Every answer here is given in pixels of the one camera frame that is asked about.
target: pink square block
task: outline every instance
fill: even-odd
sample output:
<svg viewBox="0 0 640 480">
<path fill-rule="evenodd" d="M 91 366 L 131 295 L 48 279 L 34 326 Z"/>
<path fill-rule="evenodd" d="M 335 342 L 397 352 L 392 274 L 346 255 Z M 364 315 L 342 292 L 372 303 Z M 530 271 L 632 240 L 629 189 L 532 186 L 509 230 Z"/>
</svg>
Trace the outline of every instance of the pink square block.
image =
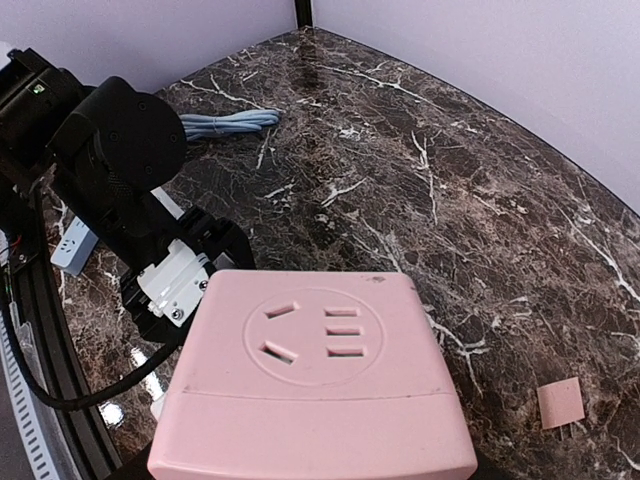
<svg viewBox="0 0 640 480">
<path fill-rule="evenodd" d="M 538 388 L 542 428 L 555 428 L 584 418 L 578 377 Z"/>
<path fill-rule="evenodd" d="M 157 480 L 466 480 L 476 458 L 413 282 L 221 271 L 181 353 Z"/>
</svg>

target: marble countertop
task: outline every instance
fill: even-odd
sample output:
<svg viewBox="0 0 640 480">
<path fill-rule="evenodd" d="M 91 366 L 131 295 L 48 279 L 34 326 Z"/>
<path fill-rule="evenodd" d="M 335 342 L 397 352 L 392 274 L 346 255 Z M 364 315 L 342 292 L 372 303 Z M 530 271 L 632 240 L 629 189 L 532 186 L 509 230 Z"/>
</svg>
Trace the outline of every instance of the marble countertop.
<svg viewBox="0 0 640 480">
<path fill-rule="evenodd" d="M 513 121 L 403 62 L 295 32 L 160 92 L 179 113 L 283 112 L 207 141 L 166 190 L 234 219 L 262 269 L 415 281 L 475 445 L 510 478 L 640 479 L 640 218 Z M 48 195 L 54 245 L 69 212 Z M 93 388 L 156 348 L 99 248 L 60 292 Z M 176 359 L 103 407 L 125 458 L 153 435 Z M 541 430 L 536 388 L 580 378 L 586 418 Z M 478 478 L 497 478 L 481 471 Z"/>
</svg>

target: socket hole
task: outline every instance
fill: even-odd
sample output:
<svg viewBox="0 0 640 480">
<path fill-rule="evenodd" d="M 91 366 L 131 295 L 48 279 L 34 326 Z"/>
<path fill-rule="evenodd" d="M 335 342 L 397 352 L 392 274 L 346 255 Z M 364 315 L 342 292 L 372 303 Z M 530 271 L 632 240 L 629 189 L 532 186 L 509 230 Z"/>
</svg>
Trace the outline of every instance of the socket hole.
<svg viewBox="0 0 640 480">
<path fill-rule="evenodd" d="M 359 337 L 362 335 L 360 327 L 327 327 L 327 335 L 330 337 Z"/>
<path fill-rule="evenodd" d="M 289 305 L 284 305 L 280 308 L 276 308 L 275 310 L 271 310 L 269 312 L 264 312 L 269 320 L 281 317 L 282 315 L 286 315 L 287 313 L 291 313 L 298 309 L 298 304 L 293 302 Z"/>
<path fill-rule="evenodd" d="M 291 365 L 296 361 L 296 358 L 298 357 L 295 353 L 290 352 L 287 349 L 275 345 L 271 342 L 265 342 L 264 345 L 260 347 L 260 350 L 287 365 Z"/>
<path fill-rule="evenodd" d="M 359 317 L 360 310 L 357 308 L 325 308 L 325 317 Z"/>
<path fill-rule="evenodd" d="M 329 358 L 360 358 L 364 357 L 364 348 L 362 347 L 329 347 L 327 348 L 327 357 Z"/>
</svg>

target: pink sticky note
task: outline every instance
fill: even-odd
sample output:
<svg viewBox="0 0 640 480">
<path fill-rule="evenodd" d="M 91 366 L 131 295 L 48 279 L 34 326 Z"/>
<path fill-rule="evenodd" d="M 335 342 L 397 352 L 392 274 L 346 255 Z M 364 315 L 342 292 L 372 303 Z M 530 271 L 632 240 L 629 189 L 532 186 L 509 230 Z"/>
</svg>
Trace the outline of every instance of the pink sticky note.
<svg viewBox="0 0 640 480">
<path fill-rule="evenodd" d="M 584 418 L 578 377 L 538 388 L 542 428 L 555 428 Z"/>
</svg>

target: bolt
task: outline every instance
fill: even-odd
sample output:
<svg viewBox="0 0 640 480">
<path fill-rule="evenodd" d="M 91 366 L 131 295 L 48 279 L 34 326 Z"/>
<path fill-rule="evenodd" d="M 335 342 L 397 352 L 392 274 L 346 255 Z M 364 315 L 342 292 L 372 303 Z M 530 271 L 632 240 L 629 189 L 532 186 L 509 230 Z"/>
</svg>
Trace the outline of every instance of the bolt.
<svg viewBox="0 0 640 480">
<path fill-rule="evenodd" d="M 174 320 L 182 320 L 183 315 L 184 315 L 184 312 L 179 308 L 175 308 L 171 312 L 171 318 L 173 318 Z"/>
</svg>

